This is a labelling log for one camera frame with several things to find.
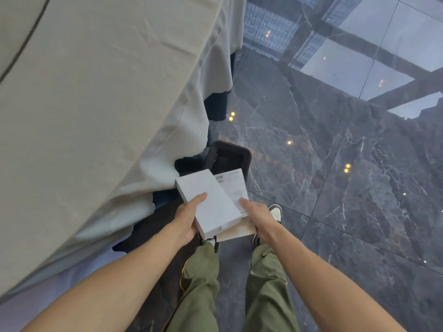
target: leg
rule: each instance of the leg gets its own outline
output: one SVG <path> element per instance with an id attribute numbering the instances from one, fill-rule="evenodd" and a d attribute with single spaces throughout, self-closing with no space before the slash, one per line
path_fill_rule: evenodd
<path id="1" fill-rule="evenodd" d="M 243 332 L 299 332 L 287 291 L 287 280 L 271 247 L 259 245 L 252 253 L 246 283 Z"/>
<path id="2" fill-rule="evenodd" d="M 214 300 L 219 292 L 219 258 L 214 246 L 206 242 L 186 261 L 180 287 L 184 291 L 166 332 L 217 332 L 213 316 Z"/>

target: person's left hand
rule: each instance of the person's left hand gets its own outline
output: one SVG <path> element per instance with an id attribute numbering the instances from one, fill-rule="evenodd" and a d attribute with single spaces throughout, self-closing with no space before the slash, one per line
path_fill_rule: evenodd
<path id="1" fill-rule="evenodd" d="M 181 204 L 175 213 L 175 218 L 171 222 L 174 228 L 174 233 L 177 235 L 177 240 L 180 247 L 188 244 L 197 233 L 197 228 L 194 224 L 195 211 L 198 204 L 206 200 L 208 194 L 206 192 L 196 196 L 187 204 Z"/>

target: forearm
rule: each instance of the forearm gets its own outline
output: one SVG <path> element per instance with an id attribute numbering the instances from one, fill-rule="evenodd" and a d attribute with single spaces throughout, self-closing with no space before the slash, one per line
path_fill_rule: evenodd
<path id="1" fill-rule="evenodd" d="M 322 331 L 404 331 L 358 285 L 283 226 L 275 227 L 269 244 Z"/>
<path id="2" fill-rule="evenodd" d="M 167 225 L 64 293 L 23 332 L 125 331 L 180 248 L 177 241 L 174 228 Z"/>

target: person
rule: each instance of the person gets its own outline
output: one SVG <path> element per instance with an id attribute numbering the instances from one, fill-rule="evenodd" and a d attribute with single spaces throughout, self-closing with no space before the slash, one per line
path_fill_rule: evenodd
<path id="1" fill-rule="evenodd" d="M 124 331 L 174 255 L 193 239 L 195 210 L 206 196 L 181 205 L 158 234 L 65 292 L 22 331 Z M 351 279 L 288 232 L 279 206 L 269 210 L 246 199 L 241 205 L 257 229 L 243 331 L 299 331 L 285 272 L 322 331 L 404 331 Z M 183 295 L 164 331 L 218 331 L 213 316 L 218 272 L 214 245 L 204 242 L 183 268 Z"/>

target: shoe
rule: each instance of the shoe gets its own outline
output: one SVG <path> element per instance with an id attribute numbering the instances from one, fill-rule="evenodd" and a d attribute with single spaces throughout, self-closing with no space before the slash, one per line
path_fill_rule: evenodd
<path id="1" fill-rule="evenodd" d="M 198 238 L 200 240 L 200 245 L 202 246 L 206 241 L 210 242 L 214 246 L 214 252 L 217 253 L 219 251 L 219 242 L 217 241 L 217 236 L 214 235 L 212 239 L 203 240 L 202 236 L 198 233 Z"/>
<path id="2" fill-rule="evenodd" d="M 281 207 L 280 205 L 277 204 L 272 204 L 271 206 L 268 207 L 269 212 L 271 212 L 272 216 L 274 217 L 274 219 L 278 222 L 281 223 Z M 254 235 L 254 237 L 252 238 L 252 246 L 257 247 L 260 245 L 260 238 L 258 237 L 257 234 Z"/>

